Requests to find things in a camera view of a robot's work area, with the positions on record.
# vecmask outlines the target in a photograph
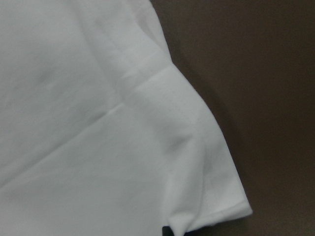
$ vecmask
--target white t-shirt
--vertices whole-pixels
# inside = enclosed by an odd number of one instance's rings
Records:
[[[182,236],[251,211],[148,0],[0,1],[2,236]]]

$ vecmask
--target white fabric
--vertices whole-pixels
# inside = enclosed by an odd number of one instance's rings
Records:
[[[0,1],[2,236],[182,236],[250,213],[148,0]]]

